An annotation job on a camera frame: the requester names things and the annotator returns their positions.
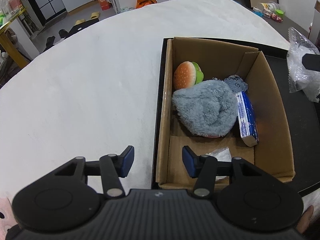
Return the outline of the white plastic bag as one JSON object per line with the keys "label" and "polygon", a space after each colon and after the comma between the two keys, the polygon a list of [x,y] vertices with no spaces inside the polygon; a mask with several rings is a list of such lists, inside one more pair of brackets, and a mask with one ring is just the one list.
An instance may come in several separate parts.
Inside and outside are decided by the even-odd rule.
{"label": "white plastic bag", "polygon": [[217,161],[229,162],[229,163],[232,161],[231,152],[228,147],[214,150],[210,153],[207,153],[206,155],[215,157]]}

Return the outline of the blue tissue pack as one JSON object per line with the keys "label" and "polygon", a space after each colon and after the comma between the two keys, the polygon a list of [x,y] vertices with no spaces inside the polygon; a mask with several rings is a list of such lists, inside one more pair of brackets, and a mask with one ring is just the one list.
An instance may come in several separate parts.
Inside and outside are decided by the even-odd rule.
{"label": "blue tissue pack", "polygon": [[235,94],[238,101],[240,137],[248,147],[258,144],[259,136],[253,106],[243,91]]}

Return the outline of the orange bag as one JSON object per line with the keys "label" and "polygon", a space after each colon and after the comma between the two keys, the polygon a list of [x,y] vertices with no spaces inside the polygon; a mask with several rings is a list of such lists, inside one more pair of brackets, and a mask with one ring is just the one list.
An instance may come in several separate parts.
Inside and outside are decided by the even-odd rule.
{"label": "orange bag", "polygon": [[156,4],[157,0],[137,0],[136,9],[142,8],[147,5]]}

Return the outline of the black tray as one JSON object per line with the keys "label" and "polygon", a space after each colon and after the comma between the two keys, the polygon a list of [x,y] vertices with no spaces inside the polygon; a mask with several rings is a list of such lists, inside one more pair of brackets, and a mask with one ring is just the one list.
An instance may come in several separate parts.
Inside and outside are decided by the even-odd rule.
{"label": "black tray", "polygon": [[309,101],[303,92],[289,92],[286,54],[285,49],[278,48],[275,55],[267,54],[266,59],[278,85],[290,129],[295,176],[287,183],[296,191],[305,192],[319,182],[319,104]]}

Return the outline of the small grey knitted toy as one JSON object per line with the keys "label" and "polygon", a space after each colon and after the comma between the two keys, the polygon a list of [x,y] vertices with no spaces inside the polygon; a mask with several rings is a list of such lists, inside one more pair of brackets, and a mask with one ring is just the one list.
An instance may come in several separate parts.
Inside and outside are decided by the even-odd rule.
{"label": "small grey knitted toy", "polygon": [[246,92],[248,84],[238,75],[231,75],[224,79],[224,82],[229,86],[233,93]]}

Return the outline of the grey fluffy plush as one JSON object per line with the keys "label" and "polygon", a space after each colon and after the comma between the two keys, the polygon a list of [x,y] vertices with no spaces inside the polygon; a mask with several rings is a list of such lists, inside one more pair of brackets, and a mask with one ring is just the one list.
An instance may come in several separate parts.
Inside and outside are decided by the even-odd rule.
{"label": "grey fluffy plush", "polygon": [[172,104],[189,132],[202,137],[224,137],[238,116],[236,96],[221,80],[202,81],[176,90]]}

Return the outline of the burger plush toy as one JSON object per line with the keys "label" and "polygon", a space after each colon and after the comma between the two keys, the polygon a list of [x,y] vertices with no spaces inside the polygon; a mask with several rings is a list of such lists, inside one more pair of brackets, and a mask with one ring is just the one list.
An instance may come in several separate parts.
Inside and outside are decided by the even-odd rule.
{"label": "burger plush toy", "polygon": [[196,62],[184,61],[174,72],[174,88],[176,90],[190,88],[201,83],[204,80],[204,74]]}

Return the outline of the brown cardboard box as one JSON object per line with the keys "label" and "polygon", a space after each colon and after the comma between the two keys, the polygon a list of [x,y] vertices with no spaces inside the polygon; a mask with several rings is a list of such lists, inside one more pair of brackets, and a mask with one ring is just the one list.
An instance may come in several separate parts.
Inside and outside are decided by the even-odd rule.
{"label": "brown cardboard box", "polygon": [[[152,187],[192,189],[195,180],[182,162],[183,146],[196,154],[228,147],[232,156],[242,157],[287,183],[295,176],[293,149],[283,100],[266,59],[278,48],[246,41],[213,38],[166,38],[163,41],[159,75]],[[224,137],[206,138],[191,134],[180,122],[172,105],[172,78],[178,65],[194,61],[207,80],[240,76],[248,84],[247,95],[254,109],[258,143],[245,145],[234,128]]]}

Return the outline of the clutter of toys on bench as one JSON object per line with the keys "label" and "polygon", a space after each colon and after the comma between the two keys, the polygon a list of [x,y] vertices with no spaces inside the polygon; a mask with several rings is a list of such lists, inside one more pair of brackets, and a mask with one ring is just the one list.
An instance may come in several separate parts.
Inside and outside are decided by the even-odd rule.
{"label": "clutter of toys on bench", "polygon": [[276,2],[259,3],[252,8],[253,11],[261,13],[264,17],[276,22],[283,22],[285,9]]}

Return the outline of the clear bag of white filling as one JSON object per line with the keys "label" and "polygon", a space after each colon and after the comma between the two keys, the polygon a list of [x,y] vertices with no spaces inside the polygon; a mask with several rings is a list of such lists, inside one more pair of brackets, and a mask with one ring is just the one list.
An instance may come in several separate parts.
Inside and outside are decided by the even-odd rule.
{"label": "clear bag of white filling", "polygon": [[302,64],[305,54],[319,55],[318,48],[303,34],[293,27],[288,29],[289,51],[287,52],[287,68],[289,72],[289,91],[295,93],[302,90],[312,102],[319,102],[319,72],[307,70]]}

